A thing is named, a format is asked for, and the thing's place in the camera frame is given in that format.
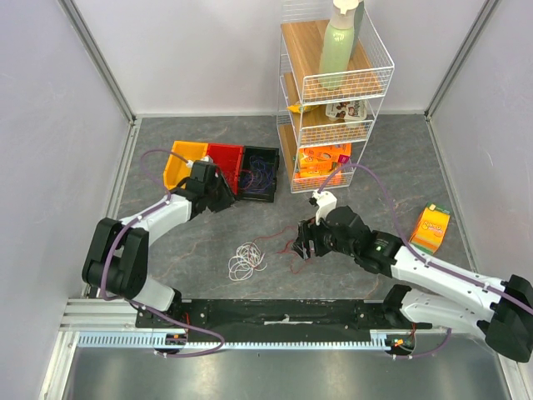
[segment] purple cable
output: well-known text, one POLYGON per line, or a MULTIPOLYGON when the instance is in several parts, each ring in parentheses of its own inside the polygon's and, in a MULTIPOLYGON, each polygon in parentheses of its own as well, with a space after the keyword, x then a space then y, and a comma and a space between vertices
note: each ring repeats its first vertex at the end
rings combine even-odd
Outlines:
POLYGON ((479 282, 479 281, 477 281, 477 280, 475 280, 474 278, 471 278, 471 277, 466 277, 466 276, 462 275, 461 273, 459 273, 457 271, 451 271, 450 269, 448 269, 446 267, 442 267, 441 265, 436 264, 436 263, 434 263, 432 261, 428 262, 425 258, 423 258, 422 255, 420 255, 417 252, 417 250, 415 250, 412 247, 412 245, 407 240, 406 235, 401 230, 400 223, 398 222, 398 216, 396 215, 396 212, 394 211, 394 204, 392 202, 392 198, 389 196, 389 194, 388 194, 387 190, 385 189, 385 186, 383 186, 383 183, 381 182, 380 178, 370 168, 365 167, 364 165, 358 164, 356 162, 349 162, 349 163, 346 163, 346 164, 342 164, 341 166, 339 166, 339 168, 337 168, 335 171, 333 171, 330 174, 329 177, 326 178, 326 180, 319 187, 318 192, 320 193, 322 190, 324 190, 326 185, 333 179, 333 177, 335 177, 335 175, 337 175, 341 170, 346 169, 346 168, 360 168, 363 171, 365 171, 366 173, 368 173, 371 177, 374 178, 374 180, 376 181, 376 183, 380 187, 381 191, 385 195, 385 199, 386 199, 387 204, 388 204, 388 206, 389 206, 389 208, 391 210, 392 222, 394 224, 394 228, 398 232, 398 235, 400 236, 400 239, 402 240, 404 246, 406 246, 406 248, 411 252, 411 254, 413 256, 415 256, 418 260, 422 261, 425 265, 428 265, 429 267, 433 267, 434 269, 436 269, 438 271, 441 271, 442 273, 447 273, 448 275, 451 275, 452 277, 461 279, 461 280, 463 280, 465 282, 468 282, 468 283, 470 283, 470 284, 472 284, 474 286, 477 286, 479 288, 484 288, 488 292, 494 293, 494 294, 500 296, 501 298, 504 298, 508 302, 511 302, 511 303, 515 304, 517 307, 521 308, 522 310, 524 310, 525 312, 529 313, 530 315, 533 315, 533 308, 532 307, 529 307, 527 304, 524 304, 523 302, 521 302, 520 300, 517 300, 516 298, 512 297, 511 295, 509 295, 509 294, 507 294, 505 292, 502 292, 500 289, 496 289, 495 287, 492 287, 490 285, 485 286, 485 284, 483 282, 479 282))
POLYGON ((433 354, 437 353, 439 350, 441 350, 451 339, 451 329, 448 328, 446 330, 446 337, 442 341, 441 344, 439 344, 437 347, 435 347, 433 350, 430 350, 429 352, 421 352, 419 354, 413 354, 408 356, 396 356, 396 360, 412 360, 415 358, 423 358, 423 357, 429 357, 433 354))
MULTIPOLYGON (((159 181, 156 177, 154 177, 148 171, 146 166, 144 165, 144 158, 148 154, 152 154, 152 153, 170 154, 170 155, 172 155, 174 157, 178 157, 179 159, 181 159, 185 163, 187 163, 187 160, 183 156, 181 156, 179 154, 176 154, 175 152, 170 152, 170 151, 165 150, 163 148, 154 148, 153 150, 148 150, 143 155, 141 155, 141 161, 140 161, 141 170, 150 178, 151 181, 153 181, 156 185, 161 186, 165 190, 165 192, 167 193, 167 201, 169 201, 171 199, 171 196, 172 196, 171 193, 170 193, 170 190, 168 190, 165 187, 163 182, 159 181)), ((109 267, 111 266, 111 261, 113 259, 113 255, 116 252, 116 250, 118 248, 118 244, 120 243, 120 241, 122 240, 122 238, 126 234, 127 230, 129 228, 131 228, 133 225, 135 225, 136 223, 138 223, 141 219, 146 218, 148 215, 150 215, 150 214, 154 213, 155 211, 165 207, 166 205, 167 205, 166 202, 160 202, 160 203, 156 204, 155 206, 153 206, 151 208, 148 208, 148 210, 146 210, 145 212, 141 213, 139 218, 133 218, 133 220, 131 220, 129 223, 127 223, 121 229, 121 231, 118 233, 117 237, 115 237, 115 240, 113 241, 113 243, 111 245, 111 248, 109 249, 109 253, 107 254, 106 262, 104 263, 103 271, 102 271, 102 281, 100 282, 100 293, 102 294, 102 298, 104 300, 110 301, 110 300, 116 300, 116 299, 119 298, 119 296, 108 296, 107 295, 107 293, 106 293, 107 275, 109 274, 109 267)), ((179 322, 179 321, 177 321, 177 320, 175 320, 175 319, 173 319, 171 317, 168 317, 163 312, 160 312, 159 310, 156 310, 155 308, 145 306, 144 304, 140 304, 139 302, 134 302, 133 300, 131 300, 130 303, 133 304, 134 306, 137 306, 137 307, 140 307, 140 308, 144 308, 144 309, 148 310, 150 313, 155 314, 159 318, 162 318, 165 321, 173 323, 174 325, 177 325, 178 327, 185 328, 185 329, 192 329, 193 331, 197 331, 197 332, 200 332, 200 333, 205 333, 207 335, 211 335, 211 336, 213 336, 213 337, 215 337, 215 338, 220 340, 220 343, 214 348, 209 348, 207 350, 202 350, 200 352, 192 352, 192 353, 185 353, 185 354, 167 354, 167 357, 170 357, 170 358, 191 358, 191 357, 197 357, 197 356, 206 356, 207 354, 212 354, 212 353, 216 352, 217 350, 219 350, 222 346, 224 346, 224 344, 226 342, 224 340, 224 337, 220 333, 209 331, 209 330, 203 329, 201 327, 194 327, 194 326, 189 325, 189 324, 184 323, 184 322, 179 322)))

